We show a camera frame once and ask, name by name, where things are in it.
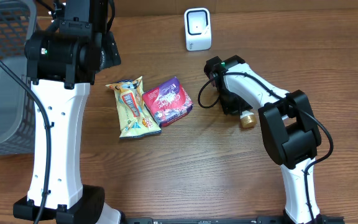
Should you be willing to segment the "red purple pad pack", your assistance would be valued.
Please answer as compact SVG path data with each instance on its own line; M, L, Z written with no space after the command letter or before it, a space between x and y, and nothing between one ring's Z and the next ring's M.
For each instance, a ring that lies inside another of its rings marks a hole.
M193 102L177 77L145 92L142 99L160 127L169 126L193 109Z

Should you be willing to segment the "yellow snack bag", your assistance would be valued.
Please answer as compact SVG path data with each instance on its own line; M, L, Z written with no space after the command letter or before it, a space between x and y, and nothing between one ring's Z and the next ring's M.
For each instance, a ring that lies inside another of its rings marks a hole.
M106 87L114 91L121 130L120 139L142 138L162 132L142 99L142 76L135 80L107 84Z

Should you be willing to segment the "white tube gold cap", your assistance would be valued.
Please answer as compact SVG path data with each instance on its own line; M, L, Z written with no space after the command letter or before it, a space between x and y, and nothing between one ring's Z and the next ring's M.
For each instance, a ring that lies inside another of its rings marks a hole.
M244 129L253 128L257 124L255 114L251 111L245 110L240 115L241 126Z

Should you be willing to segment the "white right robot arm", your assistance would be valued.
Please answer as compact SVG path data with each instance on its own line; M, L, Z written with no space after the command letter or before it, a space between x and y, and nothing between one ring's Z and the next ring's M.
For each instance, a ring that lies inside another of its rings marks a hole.
M224 114L238 115L253 127L258 112L262 140L270 158L280 166L285 186L285 223L323 223L316 204L313 167L321 135L308 97L277 88L235 55L206 61L204 73L217 88Z

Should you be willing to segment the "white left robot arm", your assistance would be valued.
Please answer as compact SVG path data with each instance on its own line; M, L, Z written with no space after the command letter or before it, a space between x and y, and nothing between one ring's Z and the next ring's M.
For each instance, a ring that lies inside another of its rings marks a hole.
M53 22L25 43L35 103L34 169L29 191L13 206L35 223L113 223L124 214L105 201L102 187L80 174L83 114L95 76L121 62L111 32L112 1L54 2Z

